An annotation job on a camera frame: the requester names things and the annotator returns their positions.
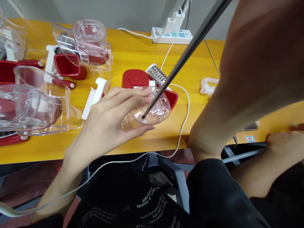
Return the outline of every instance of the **metal rod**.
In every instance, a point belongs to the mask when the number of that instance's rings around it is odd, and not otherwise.
[[[184,64],[187,62],[191,54],[194,52],[194,50],[197,48],[197,46],[200,44],[200,42],[205,38],[209,30],[212,28],[212,26],[215,24],[215,22],[218,20],[218,18],[221,16],[223,11],[226,9],[226,7],[229,5],[231,0],[217,0],[217,2],[212,7],[211,11],[207,15],[206,19],[202,23],[202,25],[199,27],[198,31],[194,35],[193,39],[191,40],[190,44],[187,46],[184,53],[181,55],[180,59],[178,60],[177,64],[169,74],[167,80],[163,84],[163,86],[160,88],[158,93],[156,94],[155,98],[152,100],[150,105],[148,106],[147,110],[145,111],[144,115],[142,116],[142,119],[146,118],[152,107],[155,105],[155,103],[158,101],[160,96],[164,93],[168,85],[172,82],[174,77],[178,74],[178,72],[181,70],[181,68],[184,66]]]

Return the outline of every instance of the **red handle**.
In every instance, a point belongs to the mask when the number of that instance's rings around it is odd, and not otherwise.
[[[8,135],[7,137],[0,138],[0,146],[7,146],[22,143],[29,140],[27,136],[19,136],[17,134]]]
[[[18,64],[19,65],[24,65],[24,66],[32,66],[32,67],[36,67],[36,68],[39,68],[39,69],[44,68],[42,62],[40,62],[38,60],[34,60],[34,59],[31,59],[31,60],[19,60]]]
[[[71,81],[69,81],[69,80],[61,80],[61,81],[62,81],[64,84],[66,84],[70,89],[74,89],[74,88],[75,88],[75,84],[74,84],[73,82],[71,82]],[[58,85],[58,86],[62,86],[62,87],[63,87],[62,83],[59,83],[58,80],[53,79],[53,80],[52,80],[52,83],[53,83],[54,85]]]

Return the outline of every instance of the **forearm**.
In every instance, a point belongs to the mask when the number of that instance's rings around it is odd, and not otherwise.
[[[207,156],[220,154],[226,143],[247,124],[303,99],[298,85],[252,85],[223,79],[194,123],[188,145],[196,163]]]
[[[43,206],[52,200],[59,198],[65,193],[77,188],[81,182],[82,171],[74,171],[63,165],[50,187],[46,190],[45,194],[41,198],[37,207]],[[61,213],[64,217],[68,211],[70,205],[76,197],[77,191],[66,196],[65,198],[55,202],[48,207],[36,212],[32,219],[31,224],[38,222],[44,218],[52,216],[57,213]]]
[[[249,198],[263,198],[267,196],[274,181],[293,165],[286,162],[286,159],[265,151],[235,167],[231,176]]]
[[[303,6],[298,0],[240,1],[222,54],[220,81],[190,133],[196,162],[220,153],[244,125],[304,99],[304,33],[298,29]]]

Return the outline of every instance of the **grey wall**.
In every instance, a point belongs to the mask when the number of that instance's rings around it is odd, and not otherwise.
[[[30,20],[61,22],[63,19],[52,0],[14,0],[26,18]],[[7,0],[0,0],[6,17],[19,17]]]
[[[165,19],[184,0],[14,0],[28,19],[73,24],[78,19],[90,18],[102,21],[108,28],[123,27],[129,30],[150,32],[161,27]],[[195,34],[216,0],[192,0],[188,29]],[[209,39],[225,40],[238,4],[232,0],[225,12],[207,35]],[[18,15],[7,0],[0,6],[8,17]],[[186,18],[182,29],[186,27]]]

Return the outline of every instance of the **white plastic clip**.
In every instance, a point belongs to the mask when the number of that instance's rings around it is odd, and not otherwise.
[[[95,83],[98,86],[97,86],[96,90],[91,87],[91,91],[90,91],[88,100],[86,101],[85,109],[84,109],[84,111],[82,113],[82,117],[81,117],[83,120],[87,119],[89,112],[90,112],[91,105],[96,104],[100,100],[102,95],[103,94],[106,95],[109,90],[110,84],[109,84],[109,81],[107,81],[106,79],[97,78]]]

